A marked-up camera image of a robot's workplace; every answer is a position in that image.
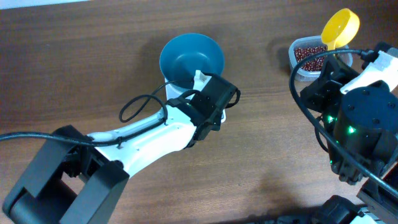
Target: measuring cup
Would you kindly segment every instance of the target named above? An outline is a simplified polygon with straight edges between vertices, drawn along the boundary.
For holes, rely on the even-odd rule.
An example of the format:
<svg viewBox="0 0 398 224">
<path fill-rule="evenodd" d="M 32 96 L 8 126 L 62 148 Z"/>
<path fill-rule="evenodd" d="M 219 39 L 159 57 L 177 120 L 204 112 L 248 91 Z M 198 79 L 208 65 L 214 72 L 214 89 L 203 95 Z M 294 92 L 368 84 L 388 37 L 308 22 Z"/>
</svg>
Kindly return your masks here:
<svg viewBox="0 0 398 224">
<path fill-rule="evenodd" d="M 334 14 L 323 28 L 321 40 L 328 50 L 335 50 L 348 44 L 359 29 L 359 17 L 349 9 Z"/>
</svg>

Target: blue bowl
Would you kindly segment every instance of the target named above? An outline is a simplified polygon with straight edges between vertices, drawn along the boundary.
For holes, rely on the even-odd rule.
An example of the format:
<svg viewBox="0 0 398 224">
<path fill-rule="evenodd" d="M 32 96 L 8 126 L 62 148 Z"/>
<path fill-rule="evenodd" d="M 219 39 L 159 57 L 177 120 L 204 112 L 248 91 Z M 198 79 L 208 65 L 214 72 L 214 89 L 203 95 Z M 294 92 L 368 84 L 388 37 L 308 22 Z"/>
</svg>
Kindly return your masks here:
<svg viewBox="0 0 398 224">
<path fill-rule="evenodd" d="M 219 45 L 210 37 L 203 34 L 183 34 L 166 44 L 160 54 L 159 64 L 168 81 L 193 78 L 195 70 L 221 76 L 224 55 Z M 174 83 L 175 86 L 193 88 L 193 84 L 189 82 L 177 82 Z"/>
</svg>

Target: tabletop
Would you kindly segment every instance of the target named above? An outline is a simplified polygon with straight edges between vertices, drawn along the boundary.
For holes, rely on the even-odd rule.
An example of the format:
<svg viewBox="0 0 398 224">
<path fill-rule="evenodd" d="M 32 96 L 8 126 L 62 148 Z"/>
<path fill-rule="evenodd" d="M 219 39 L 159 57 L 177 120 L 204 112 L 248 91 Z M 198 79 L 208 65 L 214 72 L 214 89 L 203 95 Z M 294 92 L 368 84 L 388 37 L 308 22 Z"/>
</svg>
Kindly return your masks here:
<svg viewBox="0 0 398 224">
<path fill-rule="evenodd" d="M 241 101 L 219 132 L 131 178 L 109 222 L 274 217 L 334 194 L 361 203 L 361 184 L 349 186 L 332 173 L 288 87 L 290 44 L 320 35 L 344 7 L 361 19 L 350 47 L 398 45 L 397 1 L 88 1 L 1 11 L 0 133 L 50 133 L 72 124 L 88 134 L 124 126 L 121 107 L 164 81 L 163 46 L 196 32 L 223 49 L 222 76 L 241 89 Z M 360 65 L 355 57 L 353 67 Z M 151 103 L 138 119 L 159 109 Z M 1 203 L 43 142 L 0 144 Z M 79 179 L 64 181 L 77 192 L 83 187 Z M 0 214 L 0 223 L 10 222 Z"/>
</svg>

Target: robotic hand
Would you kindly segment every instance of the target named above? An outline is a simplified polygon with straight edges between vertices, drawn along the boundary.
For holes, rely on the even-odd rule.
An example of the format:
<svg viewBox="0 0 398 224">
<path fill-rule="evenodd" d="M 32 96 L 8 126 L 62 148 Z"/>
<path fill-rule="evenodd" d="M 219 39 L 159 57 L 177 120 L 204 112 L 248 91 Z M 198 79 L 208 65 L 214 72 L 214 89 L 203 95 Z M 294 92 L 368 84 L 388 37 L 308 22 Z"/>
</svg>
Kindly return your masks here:
<svg viewBox="0 0 398 224">
<path fill-rule="evenodd" d="M 0 141 L 48 139 L 6 197 L 4 213 L 15 223 L 107 223 L 129 178 L 220 130 L 223 110 L 238 103 L 240 91 L 220 76 L 197 71 L 193 89 L 166 104 L 154 95 L 132 101 L 143 97 L 162 109 L 112 131 L 84 136 L 65 126 L 53 134 L 0 135 Z M 61 180 L 63 173 L 85 182 L 78 195 Z"/>
<path fill-rule="evenodd" d="M 360 55 L 364 71 L 359 74 L 344 64 L 334 55 L 340 53 Z M 322 56 L 327 57 L 320 77 L 299 96 L 294 86 L 297 70 Z M 340 49 L 312 55 L 302 60 L 290 77 L 292 96 L 314 125 L 322 149 L 329 153 L 331 170 L 350 185 L 369 177 L 357 197 L 386 223 L 398 223 L 398 167 L 394 166 L 398 159 L 398 99 L 391 93 L 397 85 L 398 49 L 383 42 L 374 50 Z M 321 115 L 316 119 L 308 109 Z M 336 195 L 308 220 L 303 223 L 374 223 Z"/>
</svg>

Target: yellow scoop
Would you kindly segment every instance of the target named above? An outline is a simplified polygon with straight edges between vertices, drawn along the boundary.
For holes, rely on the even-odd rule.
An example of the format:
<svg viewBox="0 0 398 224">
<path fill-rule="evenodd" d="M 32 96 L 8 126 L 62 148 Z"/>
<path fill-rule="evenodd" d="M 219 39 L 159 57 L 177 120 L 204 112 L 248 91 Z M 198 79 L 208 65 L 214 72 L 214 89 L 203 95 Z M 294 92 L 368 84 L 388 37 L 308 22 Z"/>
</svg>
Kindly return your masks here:
<svg viewBox="0 0 398 224">
<path fill-rule="evenodd" d="M 342 9 L 333 15 L 321 34 L 321 40 L 328 50 L 335 50 L 348 44 L 359 29 L 359 17 L 349 9 Z"/>
</svg>

